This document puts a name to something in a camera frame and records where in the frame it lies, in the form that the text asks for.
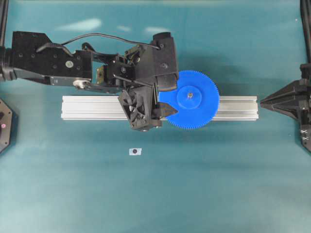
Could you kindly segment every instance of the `teal background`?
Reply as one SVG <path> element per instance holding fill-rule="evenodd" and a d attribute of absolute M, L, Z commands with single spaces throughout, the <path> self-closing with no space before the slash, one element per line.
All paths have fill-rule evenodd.
<path fill-rule="evenodd" d="M 5 45 L 13 31 L 149 42 L 163 30 L 175 38 L 180 70 L 207 74 L 221 95 L 262 99 L 299 79 L 306 62 L 298 0 L 11 0 Z M 95 37 L 68 48 L 84 41 L 106 53 L 131 47 Z M 71 94 L 92 93 L 0 84 L 15 112 L 0 155 L 1 233 L 310 232 L 311 157 L 291 118 L 259 109 L 256 122 L 139 133 L 126 121 L 62 121 L 62 96 Z M 133 147 L 142 155 L 129 156 Z"/>

